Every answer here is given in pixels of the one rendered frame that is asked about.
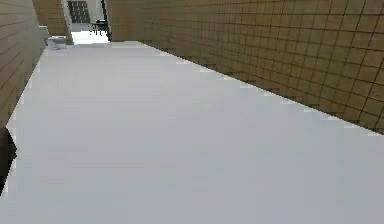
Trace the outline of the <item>dark gridded window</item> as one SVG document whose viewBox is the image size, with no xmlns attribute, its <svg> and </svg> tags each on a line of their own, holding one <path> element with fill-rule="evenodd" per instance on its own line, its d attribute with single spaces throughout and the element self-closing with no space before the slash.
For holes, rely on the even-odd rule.
<svg viewBox="0 0 384 224">
<path fill-rule="evenodd" d="M 86 1 L 69 1 L 68 9 L 73 23 L 89 23 L 90 16 Z"/>
</svg>

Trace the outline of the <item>dark brown furniture edge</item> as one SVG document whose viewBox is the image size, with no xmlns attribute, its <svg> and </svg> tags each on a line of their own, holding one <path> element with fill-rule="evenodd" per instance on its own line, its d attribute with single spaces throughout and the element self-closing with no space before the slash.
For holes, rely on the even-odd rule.
<svg viewBox="0 0 384 224">
<path fill-rule="evenodd" d="M 13 160 L 17 157 L 17 147 L 6 127 L 0 128 L 0 196 L 3 193 L 6 180 Z"/>
</svg>

